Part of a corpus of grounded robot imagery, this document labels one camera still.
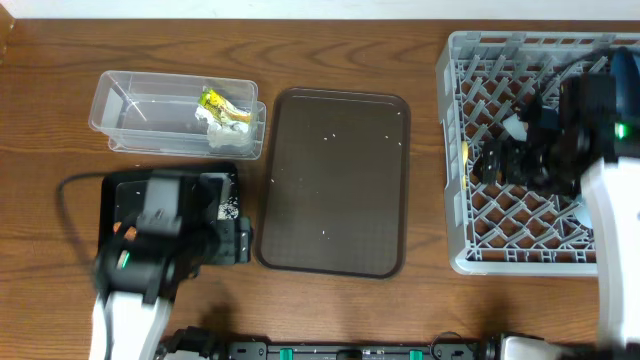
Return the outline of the yellow green snack wrapper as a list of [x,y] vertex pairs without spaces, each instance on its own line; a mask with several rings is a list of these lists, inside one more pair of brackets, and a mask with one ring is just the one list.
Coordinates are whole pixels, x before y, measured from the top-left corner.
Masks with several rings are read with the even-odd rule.
[[240,122],[249,124],[251,113],[233,105],[229,100],[213,89],[205,88],[198,100],[198,105],[206,114],[220,123]]

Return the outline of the dark brown serving tray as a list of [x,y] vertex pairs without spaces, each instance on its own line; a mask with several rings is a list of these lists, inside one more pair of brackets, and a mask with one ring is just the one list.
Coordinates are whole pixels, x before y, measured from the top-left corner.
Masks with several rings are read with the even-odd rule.
[[406,257],[411,113],[399,96],[289,88],[274,104],[255,256],[388,279]]

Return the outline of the grey dishwasher rack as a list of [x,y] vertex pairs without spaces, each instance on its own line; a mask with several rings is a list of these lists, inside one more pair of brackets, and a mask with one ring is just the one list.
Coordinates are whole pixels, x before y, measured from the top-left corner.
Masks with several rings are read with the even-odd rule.
[[[436,66],[446,145],[449,258],[465,275],[593,276],[593,229],[574,217],[579,194],[532,191],[472,173],[485,142],[514,140],[502,122],[513,114],[538,143],[561,131],[561,84],[586,73],[610,75],[618,48],[639,65],[635,33],[455,32]],[[461,141],[469,144],[462,189]]]

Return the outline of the white tissue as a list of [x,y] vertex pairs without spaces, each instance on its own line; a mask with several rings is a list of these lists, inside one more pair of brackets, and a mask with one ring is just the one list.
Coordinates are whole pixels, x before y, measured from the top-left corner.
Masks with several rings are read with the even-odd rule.
[[213,107],[199,105],[195,117],[206,124],[206,137],[212,148],[222,146],[241,147],[249,144],[251,114],[231,106]]

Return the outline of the orange carrot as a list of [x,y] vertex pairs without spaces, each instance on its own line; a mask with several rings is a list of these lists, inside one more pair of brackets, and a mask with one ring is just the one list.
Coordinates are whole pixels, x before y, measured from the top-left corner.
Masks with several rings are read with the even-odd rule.
[[114,239],[117,241],[133,242],[137,237],[137,229],[133,225],[116,222],[113,225]]

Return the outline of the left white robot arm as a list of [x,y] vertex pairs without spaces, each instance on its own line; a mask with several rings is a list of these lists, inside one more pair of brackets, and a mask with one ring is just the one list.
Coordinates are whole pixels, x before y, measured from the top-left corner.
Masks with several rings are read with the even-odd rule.
[[93,359],[154,359],[179,285],[204,266],[250,260],[235,170],[114,172],[101,190]]

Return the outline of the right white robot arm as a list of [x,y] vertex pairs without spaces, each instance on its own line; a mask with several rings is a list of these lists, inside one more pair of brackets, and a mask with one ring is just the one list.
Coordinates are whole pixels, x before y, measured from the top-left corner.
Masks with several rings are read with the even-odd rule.
[[579,194],[591,219],[598,269],[599,349],[591,359],[639,356],[639,119],[606,115],[575,122],[538,143],[493,140],[476,176]]

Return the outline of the black plastic bin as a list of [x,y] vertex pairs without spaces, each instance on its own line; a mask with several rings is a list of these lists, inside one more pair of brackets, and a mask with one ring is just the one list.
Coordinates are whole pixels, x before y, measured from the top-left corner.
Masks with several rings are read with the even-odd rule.
[[[113,225],[116,222],[130,221],[136,227],[136,219],[143,210],[146,185],[154,172],[175,174],[181,179],[178,215],[182,218],[182,226],[177,236],[177,243],[180,245],[198,246],[192,235],[195,209],[193,189],[196,176],[206,172],[235,172],[238,178],[236,166],[229,162],[133,169],[110,173],[104,177],[101,188],[100,244],[113,238]],[[153,235],[141,233],[144,240]]]

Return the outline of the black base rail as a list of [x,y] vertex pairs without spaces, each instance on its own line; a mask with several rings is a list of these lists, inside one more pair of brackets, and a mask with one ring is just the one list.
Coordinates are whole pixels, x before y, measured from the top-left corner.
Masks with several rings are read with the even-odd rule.
[[264,338],[225,341],[200,328],[176,331],[153,360],[500,360],[560,359],[570,350],[541,338],[502,333],[484,341],[444,332],[429,343],[275,343]]

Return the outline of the yellow plastic spoon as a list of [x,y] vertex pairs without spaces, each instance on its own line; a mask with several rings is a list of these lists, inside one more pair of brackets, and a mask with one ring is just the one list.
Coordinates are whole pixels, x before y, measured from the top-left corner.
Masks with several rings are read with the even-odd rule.
[[463,190],[468,188],[467,163],[469,160],[469,144],[467,141],[461,141],[461,185]]

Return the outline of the light blue rice bowl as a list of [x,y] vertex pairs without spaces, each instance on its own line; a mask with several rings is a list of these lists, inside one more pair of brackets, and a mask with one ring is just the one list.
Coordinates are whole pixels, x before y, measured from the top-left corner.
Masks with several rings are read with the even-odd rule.
[[505,130],[516,141],[527,139],[528,123],[521,121],[518,114],[513,114],[502,122]]

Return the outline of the dark blue plate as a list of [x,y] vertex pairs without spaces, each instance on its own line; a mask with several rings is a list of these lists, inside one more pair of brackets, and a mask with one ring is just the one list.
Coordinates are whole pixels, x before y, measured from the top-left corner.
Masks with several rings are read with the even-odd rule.
[[626,47],[614,51],[610,75],[615,80],[617,127],[630,132],[639,125],[639,65],[637,56]]

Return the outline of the light blue plastic cup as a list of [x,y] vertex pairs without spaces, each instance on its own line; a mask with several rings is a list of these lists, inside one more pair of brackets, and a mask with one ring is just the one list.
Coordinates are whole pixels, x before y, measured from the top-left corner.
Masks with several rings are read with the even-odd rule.
[[574,217],[584,227],[592,229],[591,217],[584,198],[579,195],[573,201],[575,208],[573,210]]

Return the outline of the clear plastic bin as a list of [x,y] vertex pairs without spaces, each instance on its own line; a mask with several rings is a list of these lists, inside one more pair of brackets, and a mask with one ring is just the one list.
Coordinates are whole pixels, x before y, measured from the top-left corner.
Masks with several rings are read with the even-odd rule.
[[[251,113],[248,145],[209,145],[206,124],[195,117],[205,88]],[[99,79],[88,124],[108,136],[116,152],[256,160],[263,148],[266,105],[250,80],[112,70]]]

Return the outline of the pile of white rice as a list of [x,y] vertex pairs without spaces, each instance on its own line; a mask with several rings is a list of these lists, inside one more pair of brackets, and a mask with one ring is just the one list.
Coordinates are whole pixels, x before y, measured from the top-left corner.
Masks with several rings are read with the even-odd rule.
[[218,206],[218,220],[233,220],[239,215],[238,200],[235,195],[232,194],[232,186],[234,182],[229,177],[228,173],[220,173],[219,178],[222,180],[220,203]]

